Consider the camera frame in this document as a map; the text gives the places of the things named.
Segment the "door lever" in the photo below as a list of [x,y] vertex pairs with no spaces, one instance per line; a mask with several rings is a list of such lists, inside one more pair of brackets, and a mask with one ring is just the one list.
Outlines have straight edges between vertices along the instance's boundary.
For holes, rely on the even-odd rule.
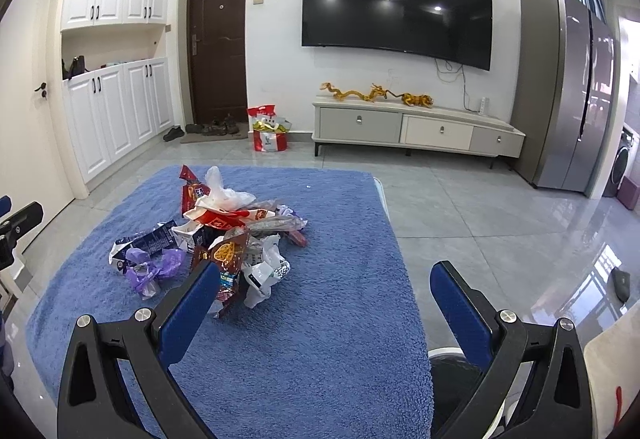
[[36,88],[36,90],[34,90],[34,92],[38,92],[39,90],[41,90],[41,91],[42,91],[42,93],[41,93],[40,95],[41,95],[43,98],[45,98],[45,99],[46,99],[46,98],[47,98],[47,91],[46,91],[46,88],[47,88],[47,83],[42,82],[42,83],[40,83],[40,86],[39,86],[38,88]]

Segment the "white plastic bag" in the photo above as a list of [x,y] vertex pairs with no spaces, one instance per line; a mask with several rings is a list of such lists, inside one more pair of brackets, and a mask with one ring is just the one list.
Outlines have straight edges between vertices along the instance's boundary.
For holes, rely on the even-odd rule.
[[278,249],[279,235],[270,235],[262,242],[262,262],[255,265],[244,263],[242,273],[249,284],[244,305],[253,309],[271,296],[271,286],[282,280],[291,266]]
[[255,195],[248,192],[236,192],[231,188],[223,188],[222,175],[217,166],[209,168],[204,181],[211,191],[209,195],[196,200],[196,207],[234,212],[255,200]]

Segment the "television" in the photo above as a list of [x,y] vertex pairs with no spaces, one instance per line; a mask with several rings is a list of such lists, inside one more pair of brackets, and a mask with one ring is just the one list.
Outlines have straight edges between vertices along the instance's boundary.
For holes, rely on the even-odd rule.
[[492,0],[302,0],[302,45],[386,49],[489,70]]

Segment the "tv stand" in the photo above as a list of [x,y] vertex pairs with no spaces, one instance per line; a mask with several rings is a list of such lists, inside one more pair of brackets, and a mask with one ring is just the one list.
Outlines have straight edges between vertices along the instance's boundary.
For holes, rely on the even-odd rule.
[[324,144],[361,144],[472,155],[518,157],[525,135],[495,117],[452,108],[407,106],[399,101],[338,101],[318,96],[312,139]]

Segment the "blue gripper pad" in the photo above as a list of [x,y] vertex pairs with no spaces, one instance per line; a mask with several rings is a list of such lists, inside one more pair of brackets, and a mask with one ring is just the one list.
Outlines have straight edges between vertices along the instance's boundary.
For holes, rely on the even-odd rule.
[[468,362],[483,372],[491,364],[491,331],[441,262],[431,269],[431,294]]
[[159,332],[158,358],[165,368],[183,358],[219,289],[220,271],[209,262]]

